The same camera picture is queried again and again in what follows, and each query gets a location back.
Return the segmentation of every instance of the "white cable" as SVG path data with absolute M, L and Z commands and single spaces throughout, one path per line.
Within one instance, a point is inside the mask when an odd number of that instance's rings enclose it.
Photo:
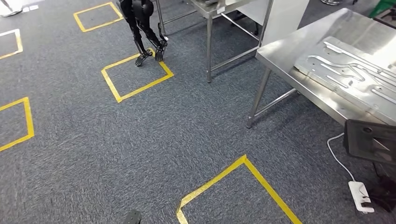
M 329 149 L 330 149 L 330 152 L 332 153 L 332 155 L 333 155 L 333 157 L 335 158 L 335 160 L 349 173 L 349 175 L 351 176 L 351 178 L 352 178 L 352 180 L 353 181 L 356 181 L 355 180 L 355 178 L 354 178 L 354 176 L 351 174 L 351 172 L 349 171 L 349 169 L 347 169 L 345 166 L 344 166 L 344 164 L 342 164 L 338 159 L 337 159 L 337 157 L 335 157 L 335 155 L 334 155 L 334 152 L 333 152 L 333 150 L 332 150 L 332 148 L 330 147 L 330 141 L 332 141 L 332 140 L 334 140 L 334 139 L 337 139 L 337 138 L 339 138 L 339 137 L 341 137 L 341 136 L 343 136 L 344 135 L 344 133 L 341 133 L 341 134 L 339 134 L 339 135 L 337 135 L 337 136 L 335 136 L 335 137 L 332 137 L 332 138 L 329 138 L 328 140 L 327 140 L 327 146 L 329 147 Z

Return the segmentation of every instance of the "green object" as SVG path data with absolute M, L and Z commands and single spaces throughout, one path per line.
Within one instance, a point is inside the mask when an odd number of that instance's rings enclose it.
M 369 17 L 375 17 L 376 15 L 387 10 L 388 8 L 391 8 L 394 4 L 396 4 L 396 0 L 381 0 L 374 8 L 374 10 L 370 13 Z

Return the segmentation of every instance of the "gray carpet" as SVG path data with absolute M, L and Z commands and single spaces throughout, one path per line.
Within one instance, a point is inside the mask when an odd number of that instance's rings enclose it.
M 73 18 L 105 2 L 41 1 L 38 10 L 0 20 L 0 33 L 21 30 L 24 47 L 0 60 L 0 105 L 29 97 L 35 129 L 33 138 L 0 153 L 1 224 L 117 224 L 131 209 L 142 212 L 142 224 L 177 224 L 181 198 L 244 154 L 303 223 L 394 223 L 378 207 L 374 214 L 355 212 L 349 176 L 325 143 L 342 126 L 303 96 L 245 128 L 263 66 L 250 55 L 207 84 L 206 24 L 198 14 L 166 25 L 165 63 L 175 76 L 118 104 L 100 71 L 137 53 L 128 25 L 83 33 Z M 179 0 L 162 2 L 165 19 L 190 10 Z M 360 0 L 352 9 L 373 5 Z M 336 9 L 312 0 L 301 24 Z M 105 8 L 98 13 L 80 19 L 88 28 L 116 18 Z M 157 14 L 152 18 L 155 27 Z M 254 28 L 249 19 L 240 23 Z M 214 27 L 214 63 L 255 46 L 222 18 Z M 0 44 L 3 50 L 14 43 L 0 38 Z M 108 71 L 120 94 L 164 75 L 154 59 L 142 68 L 132 63 Z M 271 76 L 262 103 L 289 89 Z M 26 133 L 21 109 L 0 112 L 0 145 Z M 376 181 L 371 163 L 348 157 L 341 140 L 333 148 L 357 180 L 368 187 Z M 190 224 L 289 222 L 244 166 L 183 211 Z

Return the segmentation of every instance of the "black robot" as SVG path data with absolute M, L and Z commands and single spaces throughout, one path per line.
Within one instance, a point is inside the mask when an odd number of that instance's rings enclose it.
M 162 61 L 165 47 L 168 44 L 161 34 L 160 24 L 158 24 L 158 30 L 161 40 L 157 38 L 156 34 L 150 28 L 150 16 L 154 12 L 153 3 L 150 0 L 119 0 L 117 1 L 117 6 L 124 14 L 124 18 L 134 34 L 134 41 L 140 53 L 140 56 L 135 61 L 135 65 L 138 67 L 141 66 L 147 57 L 153 55 L 150 50 L 144 48 L 139 29 L 143 30 L 147 39 L 155 46 L 156 61 Z

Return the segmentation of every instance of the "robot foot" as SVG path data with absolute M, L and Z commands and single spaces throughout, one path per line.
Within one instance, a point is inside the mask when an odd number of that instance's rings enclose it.
M 146 60 L 146 58 L 148 58 L 152 55 L 153 55 L 153 52 L 151 52 L 150 50 L 146 50 L 145 53 L 140 54 L 139 57 L 135 61 L 136 67 L 140 67 L 143 64 L 143 62 Z
M 165 48 L 168 45 L 166 41 L 160 41 L 161 46 L 156 49 L 156 61 L 161 62 L 163 61 L 163 55 L 165 53 Z

